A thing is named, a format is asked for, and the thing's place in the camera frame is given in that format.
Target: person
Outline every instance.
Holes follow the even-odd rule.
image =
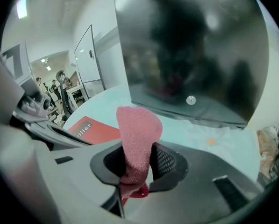
[[[52,80],[52,89],[53,89],[54,93],[56,94],[58,100],[61,102],[61,96],[60,96],[60,93],[58,91],[58,88],[59,88],[59,86],[56,86],[55,80]]]
[[[52,107],[55,107],[55,103],[54,103],[54,100],[52,99],[52,97],[50,96],[49,92],[48,92],[48,89],[47,87],[45,86],[46,84],[45,83],[42,83],[42,79],[40,77],[37,77],[36,78],[36,82],[37,82],[37,85],[38,87],[40,88],[40,91],[46,95],[48,95],[51,99],[51,102],[50,102],[50,105]]]

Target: pink cloth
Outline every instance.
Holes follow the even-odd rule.
[[[146,197],[145,181],[150,166],[151,148],[160,139],[162,124],[158,117],[144,108],[119,107],[116,118],[125,153],[126,173],[120,180],[122,197]]]

